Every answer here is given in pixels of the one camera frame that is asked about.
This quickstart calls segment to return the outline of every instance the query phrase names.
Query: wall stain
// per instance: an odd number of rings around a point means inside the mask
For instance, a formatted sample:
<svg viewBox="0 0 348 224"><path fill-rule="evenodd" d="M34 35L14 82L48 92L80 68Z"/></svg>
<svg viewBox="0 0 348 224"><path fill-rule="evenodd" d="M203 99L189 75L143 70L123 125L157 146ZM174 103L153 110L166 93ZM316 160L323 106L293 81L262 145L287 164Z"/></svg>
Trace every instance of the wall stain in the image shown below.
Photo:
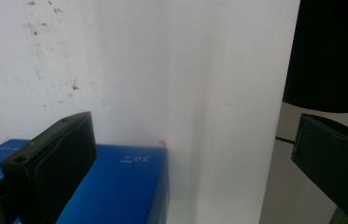
<svg viewBox="0 0 348 224"><path fill-rule="evenodd" d="M42 77L42 71L38 68L38 67L35 67L35 71L36 71L36 76L37 76L37 79L40 81L43 79Z"/></svg>
<svg viewBox="0 0 348 224"><path fill-rule="evenodd" d="M25 8L25 5L22 5L22 8L23 8L23 10L24 10L25 19L26 19L27 23L28 23L30 26L32 26L31 21L30 21L30 17L33 16L32 13L29 13L29 12L27 11L27 9ZM37 45L36 45L36 44L37 44L36 38L33 37L32 39L33 39L33 42L34 42L34 45L35 45L35 51L36 51L37 59L38 59L38 61L39 61L39 65L40 65L40 71L41 71L40 74L42 74L42 77L43 77L43 80L44 80L44 83L45 83L45 87L46 87L46 93L47 93L48 96L49 96L49 102L50 102L50 105L51 105L51 111L52 111L52 113L53 113L53 115L54 115L54 118L55 118L55 117L57 117L57 116L56 116L56 113L55 113L54 104L52 103L51 94L50 94L49 88L48 88L48 83L47 83L47 81L46 81L46 78L45 78L45 76L44 76L44 71L43 71L43 64L42 64L42 60L41 60L42 51L41 51L41 50L40 50L40 52L38 51L38 47L37 47Z"/></svg>
<svg viewBox="0 0 348 224"><path fill-rule="evenodd" d="M63 12L63 11L60 10L59 8L55 7L55 8L54 8L54 12L58 14L59 12Z"/></svg>
<svg viewBox="0 0 348 224"><path fill-rule="evenodd" d="M49 33L49 32L50 32L50 29L49 29L49 26L48 26L47 23L42 22L42 23L39 23L39 26L38 26L37 31L38 31L39 33Z"/></svg>
<svg viewBox="0 0 348 224"><path fill-rule="evenodd" d="M78 87L78 85L77 85L77 80L75 79L75 80L74 80L74 84L72 84L72 90L76 91L76 90L78 90L78 89L79 89L79 87Z"/></svg>

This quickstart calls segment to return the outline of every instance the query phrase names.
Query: black fabric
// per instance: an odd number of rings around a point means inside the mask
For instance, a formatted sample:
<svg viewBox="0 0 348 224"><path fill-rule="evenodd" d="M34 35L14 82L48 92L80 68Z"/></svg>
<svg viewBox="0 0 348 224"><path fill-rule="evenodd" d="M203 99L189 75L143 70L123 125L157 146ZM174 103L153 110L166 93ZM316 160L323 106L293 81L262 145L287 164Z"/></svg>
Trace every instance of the black fabric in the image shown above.
<svg viewBox="0 0 348 224"><path fill-rule="evenodd" d="M284 102L348 112L348 0L301 0Z"/></svg>
<svg viewBox="0 0 348 224"><path fill-rule="evenodd" d="M348 216L348 128L301 115L292 161Z"/></svg>

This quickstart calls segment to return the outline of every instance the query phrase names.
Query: white wall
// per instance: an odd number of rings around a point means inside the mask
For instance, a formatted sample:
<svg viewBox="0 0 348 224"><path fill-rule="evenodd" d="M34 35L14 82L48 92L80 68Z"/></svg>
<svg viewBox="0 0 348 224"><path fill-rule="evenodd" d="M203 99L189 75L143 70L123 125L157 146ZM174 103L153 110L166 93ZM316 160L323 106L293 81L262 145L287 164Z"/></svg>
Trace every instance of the white wall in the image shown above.
<svg viewBox="0 0 348 224"><path fill-rule="evenodd" d="M90 110L98 143L167 141L169 223L258 223L298 6L1 0L0 143Z"/></svg>
<svg viewBox="0 0 348 224"><path fill-rule="evenodd" d="M282 104L277 135L295 140L301 113L336 120L348 127L348 113L333 114ZM337 205L291 160L293 145L276 141L259 224L328 224Z"/></svg>

